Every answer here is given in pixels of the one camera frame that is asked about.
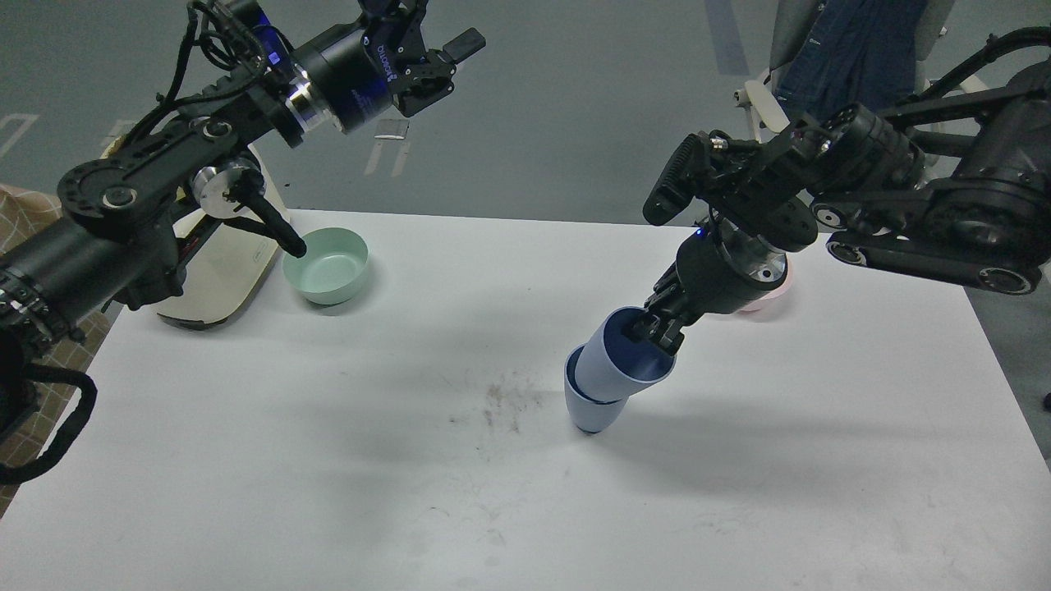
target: cable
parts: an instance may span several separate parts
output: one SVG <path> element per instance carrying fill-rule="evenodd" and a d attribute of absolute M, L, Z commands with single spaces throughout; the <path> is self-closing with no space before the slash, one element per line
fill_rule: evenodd
<path fill-rule="evenodd" d="M 77 403 L 77 408 L 69 413 L 62 426 L 55 432 L 51 445 L 40 456 L 24 466 L 11 467 L 0 464 L 0 485 L 19 485 L 54 468 L 69 450 L 69 446 L 80 435 L 84 426 L 87 425 L 88 419 L 91 417 L 91 410 L 95 408 L 95 401 L 99 395 L 99 389 L 95 386 L 95 382 L 82 371 L 30 364 L 25 367 L 24 376 L 28 381 L 42 384 L 74 386 L 80 390 L 80 401 Z"/>
<path fill-rule="evenodd" d="M 282 46 L 284 46 L 285 50 L 288 52 L 289 54 L 295 50 L 295 47 L 292 46 L 292 42 L 289 41 L 288 38 L 285 37 L 285 34 L 282 33 L 281 29 L 277 28 L 276 26 L 272 24 L 257 24 L 252 27 L 252 33 L 259 33 L 261 30 L 272 30 L 274 35 L 277 36 L 277 39 L 281 40 Z"/>
<path fill-rule="evenodd" d="M 186 68 L 189 65 L 190 52 L 193 49 L 193 35 L 197 33 L 198 27 L 198 16 L 197 13 L 189 6 L 186 8 L 187 18 L 189 22 L 186 23 L 186 33 L 183 35 L 183 40 L 179 44 L 179 57 L 176 60 L 176 74 L 171 79 L 171 85 L 168 87 L 168 94 L 164 96 L 161 100 L 161 104 L 157 105 L 151 111 L 146 114 L 135 127 L 128 131 L 125 142 L 130 144 L 136 140 L 139 140 L 141 136 L 149 134 L 161 122 L 169 113 L 174 110 L 176 97 L 179 94 L 179 88 L 183 85 L 183 79 L 186 77 Z"/>
<path fill-rule="evenodd" d="M 1030 26 L 1012 30 L 1003 37 L 990 37 L 986 46 L 952 68 L 941 80 L 916 96 L 915 102 L 940 99 L 976 74 L 983 67 L 1018 49 L 1051 45 L 1051 27 Z"/>
<path fill-rule="evenodd" d="M 186 11 L 189 15 L 189 22 L 186 25 L 186 34 L 183 36 L 182 43 L 179 47 L 179 59 L 176 63 L 176 75 L 172 78 L 168 94 L 161 99 L 160 104 L 156 108 L 153 108 L 146 115 L 146 117 L 140 120 L 135 127 L 131 128 L 125 139 L 125 143 L 128 145 L 149 135 L 153 128 L 164 120 L 165 117 L 177 110 L 179 107 L 234 97 L 243 93 L 249 86 L 257 83 L 266 74 L 267 62 L 263 58 L 263 56 L 266 55 L 266 49 L 263 47 L 260 40 L 252 35 L 248 27 L 236 19 L 221 18 L 214 12 L 212 4 L 206 4 L 201 0 L 192 0 L 189 2 L 186 6 Z M 197 33 L 198 24 L 200 22 L 197 15 L 198 12 L 204 15 L 205 22 L 201 27 L 202 32 L 200 37 L 198 37 L 194 41 L 194 34 Z M 229 25 L 229 29 L 211 30 L 209 27 L 213 24 L 218 24 L 219 26 Z M 222 49 L 214 45 L 214 40 L 217 39 L 222 42 Z M 234 47 L 231 47 L 230 44 L 232 42 L 240 42 L 243 46 L 240 53 L 246 56 L 244 59 L 239 60 L 235 57 L 235 54 L 239 52 L 235 52 Z M 246 80 L 243 80 L 239 84 L 235 84 L 234 86 L 221 93 L 202 93 L 192 97 L 176 99 L 179 88 L 182 86 L 183 78 L 186 75 L 186 68 L 189 63 L 189 54 L 194 45 L 200 46 L 202 53 L 205 54 L 208 61 L 217 67 L 229 72 L 234 69 L 238 66 L 236 62 L 240 61 L 242 65 L 249 68 L 250 76 Z"/>

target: black robotic arm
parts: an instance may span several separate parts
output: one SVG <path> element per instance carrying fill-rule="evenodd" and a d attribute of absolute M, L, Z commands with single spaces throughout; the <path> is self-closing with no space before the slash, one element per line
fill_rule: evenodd
<path fill-rule="evenodd" d="M 1051 29 L 991 38 L 944 82 L 900 106 L 873 114 L 849 105 L 822 123 L 804 116 L 767 143 L 721 131 L 687 136 L 643 215 L 662 225 L 698 199 L 710 216 L 679 247 L 624 334 L 675 355 L 683 327 L 778 288 L 786 252 L 817 240 L 816 220 L 837 230 L 826 247 L 844 263 L 1031 292 L 1051 258 L 1051 60 L 1003 88 L 945 97 L 996 57 L 1031 45 L 1051 45 Z M 915 129 L 964 118 L 982 126 L 976 137 Z M 961 161 L 950 177 L 928 182 L 926 154 Z"/>
<path fill-rule="evenodd" d="M 63 339 L 82 339 L 77 324 L 88 313 L 110 299 L 137 309 L 180 295 L 186 264 L 222 223 L 306 252 L 263 198 L 251 142 L 276 129 L 294 147 L 325 121 L 349 133 L 391 105 L 411 117 L 448 96 L 456 65 L 485 46 L 471 28 L 427 49 L 426 0 L 359 4 L 353 23 L 293 48 L 254 1 L 189 2 L 174 80 L 157 108 L 108 158 L 67 172 L 57 189 L 63 217 L 0 258 L 0 442 L 37 410 L 32 381 L 81 389 L 51 447 L 25 467 L 0 466 L 0 485 L 49 469 L 86 423 L 91 381 L 34 361 Z M 178 98 L 193 46 L 228 75 Z M 206 217 L 178 239 L 172 223 L 197 208 Z"/>

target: jeans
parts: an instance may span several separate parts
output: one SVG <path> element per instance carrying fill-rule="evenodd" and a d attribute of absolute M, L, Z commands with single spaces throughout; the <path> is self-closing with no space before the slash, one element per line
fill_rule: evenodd
<path fill-rule="evenodd" d="M 822 0 L 774 96 L 789 118 L 878 110 L 915 90 L 915 28 L 927 0 Z"/>

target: blue cup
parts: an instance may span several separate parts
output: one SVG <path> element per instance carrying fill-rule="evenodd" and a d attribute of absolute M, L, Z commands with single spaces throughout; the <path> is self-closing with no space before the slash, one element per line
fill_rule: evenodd
<path fill-rule="evenodd" d="M 642 311 L 614 311 L 565 360 L 565 405 L 581 431 L 598 433 L 612 425 L 628 396 L 667 378 L 675 367 L 675 358 L 653 343 L 624 337 L 623 329 Z"/>

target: mint green bowl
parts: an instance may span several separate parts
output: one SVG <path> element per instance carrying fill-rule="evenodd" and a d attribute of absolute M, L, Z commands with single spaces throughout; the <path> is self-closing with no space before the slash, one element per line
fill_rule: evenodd
<path fill-rule="evenodd" d="M 322 228 L 303 237 L 307 253 L 296 259 L 285 253 L 285 279 L 304 298 L 330 306 L 346 302 L 368 282 L 369 247 L 346 228 Z"/>

